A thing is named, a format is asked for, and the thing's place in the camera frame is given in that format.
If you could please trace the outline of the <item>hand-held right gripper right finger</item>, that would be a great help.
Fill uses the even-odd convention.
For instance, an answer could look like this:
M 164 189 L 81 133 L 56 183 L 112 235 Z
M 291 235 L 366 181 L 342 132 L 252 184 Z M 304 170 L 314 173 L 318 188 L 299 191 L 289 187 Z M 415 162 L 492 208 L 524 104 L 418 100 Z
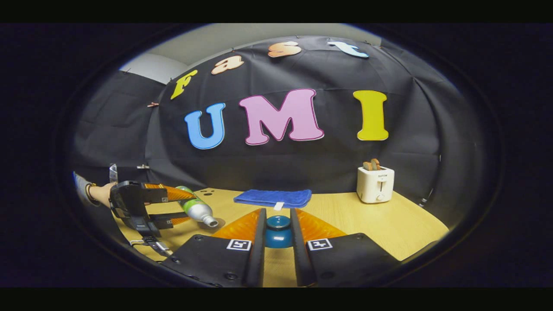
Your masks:
M 301 209 L 290 211 L 299 287 L 378 286 L 400 266 L 364 233 L 347 235 Z

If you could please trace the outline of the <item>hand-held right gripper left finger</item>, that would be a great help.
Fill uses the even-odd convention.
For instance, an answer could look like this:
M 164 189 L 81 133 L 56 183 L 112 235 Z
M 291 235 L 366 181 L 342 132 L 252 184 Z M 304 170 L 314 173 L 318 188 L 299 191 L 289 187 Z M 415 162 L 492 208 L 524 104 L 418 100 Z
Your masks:
M 212 236 L 193 235 L 161 265 L 211 287 L 261 287 L 267 211 L 257 209 Z

